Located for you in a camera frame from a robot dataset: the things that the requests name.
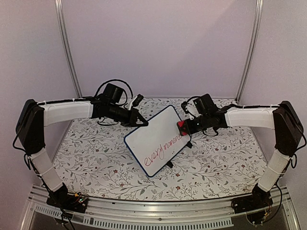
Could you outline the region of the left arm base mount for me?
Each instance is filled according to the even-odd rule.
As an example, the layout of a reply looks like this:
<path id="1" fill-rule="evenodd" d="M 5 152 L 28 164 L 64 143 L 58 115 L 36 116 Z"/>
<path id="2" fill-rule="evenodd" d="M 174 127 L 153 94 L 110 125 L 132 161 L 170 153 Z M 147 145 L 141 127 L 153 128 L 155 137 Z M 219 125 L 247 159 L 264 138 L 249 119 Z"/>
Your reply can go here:
<path id="1" fill-rule="evenodd" d="M 69 193 L 64 183 L 55 192 L 51 191 L 48 186 L 45 187 L 48 191 L 48 205 L 73 212 L 85 213 L 88 205 L 88 195 L 83 195 L 81 192 Z"/>

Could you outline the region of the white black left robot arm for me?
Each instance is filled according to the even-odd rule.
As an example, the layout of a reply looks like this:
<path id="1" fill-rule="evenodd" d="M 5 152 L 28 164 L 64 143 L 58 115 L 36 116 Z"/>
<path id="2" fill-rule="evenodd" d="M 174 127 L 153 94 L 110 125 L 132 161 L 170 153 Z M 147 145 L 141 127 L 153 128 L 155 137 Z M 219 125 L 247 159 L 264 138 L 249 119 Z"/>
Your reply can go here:
<path id="1" fill-rule="evenodd" d="M 138 110 L 144 99 L 141 94 L 132 95 L 121 102 L 125 90 L 114 84 L 114 80 L 103 83 L 93 96 L 72 99 L 38 102 L 35 99 L 25 101 L 18 118 L 12 143 L 15 149 L 24 152 L 26 164 L 33 168 L 42 180 L 45 188 L 53 193 L 52 199 L 61 208 L 71 204 L 66 194 L 66 185 L 53 166 L 48 152 L 48 128 L 60 123 L 77 119 L 108 118 L 124 127 L 145 127 L 148 121 Z"/>

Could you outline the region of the red whiteboard eraser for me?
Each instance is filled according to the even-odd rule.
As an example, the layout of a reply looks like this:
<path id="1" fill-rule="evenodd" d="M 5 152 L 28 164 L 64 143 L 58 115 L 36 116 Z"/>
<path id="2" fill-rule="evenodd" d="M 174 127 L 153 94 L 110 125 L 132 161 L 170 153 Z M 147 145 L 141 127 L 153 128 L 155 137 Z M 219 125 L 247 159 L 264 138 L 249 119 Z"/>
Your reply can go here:
<path id="1" fill-rule="evenodd" d="M 179 133 L 181 136 L 186 136 L 189 134 L 189 129 L 187 128 L 185 121 L 179 121 L 177 122 L 177 127 L 179 129 Z"/>

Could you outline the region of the small whiteboard blue frame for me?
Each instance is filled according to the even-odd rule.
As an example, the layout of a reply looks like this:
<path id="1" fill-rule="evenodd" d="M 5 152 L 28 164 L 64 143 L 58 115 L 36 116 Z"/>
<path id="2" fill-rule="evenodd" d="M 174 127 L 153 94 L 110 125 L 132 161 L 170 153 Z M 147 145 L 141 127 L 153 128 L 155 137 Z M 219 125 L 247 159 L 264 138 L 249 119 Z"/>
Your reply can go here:
<path id="1" fill-rule="evenodd" d="M 177 127 L 180 116 L 169 105 L 124 137 L 124 143 L 148 177 L 154 177 L 184 148 L 191 136 L 181 136 Z"/>

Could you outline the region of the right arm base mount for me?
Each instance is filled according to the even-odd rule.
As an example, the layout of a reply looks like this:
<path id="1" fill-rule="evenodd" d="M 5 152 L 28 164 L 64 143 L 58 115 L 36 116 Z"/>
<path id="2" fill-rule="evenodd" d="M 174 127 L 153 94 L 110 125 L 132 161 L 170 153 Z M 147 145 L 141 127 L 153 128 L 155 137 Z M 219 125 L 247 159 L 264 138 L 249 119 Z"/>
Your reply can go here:
<path id="1" fill-rule="evenodd" d="M 232 199 L 231 208 L 237 214 L 265 208 L 272 204 L 273 201 L 270 192 L 265 192 L 256 184 L 252 189 L 251 195 Z"/>

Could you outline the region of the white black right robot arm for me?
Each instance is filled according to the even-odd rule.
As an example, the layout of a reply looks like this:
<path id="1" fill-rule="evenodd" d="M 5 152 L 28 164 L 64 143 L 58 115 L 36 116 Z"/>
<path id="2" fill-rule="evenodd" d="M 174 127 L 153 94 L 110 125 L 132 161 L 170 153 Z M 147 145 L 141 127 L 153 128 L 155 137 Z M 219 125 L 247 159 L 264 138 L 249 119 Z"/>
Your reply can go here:
<path id="1" fill-rule="evenodd" d="M 248 199 L 252 209 L 263 205 L 268 192 L 286 171 L 290 160 L 301 148 L 299 143 L 305 139 L 304 128 L 297 113 L 289 101 L 278 105 L 239 106 L 230 104 L 218 108 L 214 103 L 207 108 L 201 108 L 199 116 L 177 123 L 182 136 L 192 135 L 208 128 L 218 130 L 230 127 L 261 127 L 273 129 L 275 146 L 268 166 L 257 183 L 260 189 Z"/>

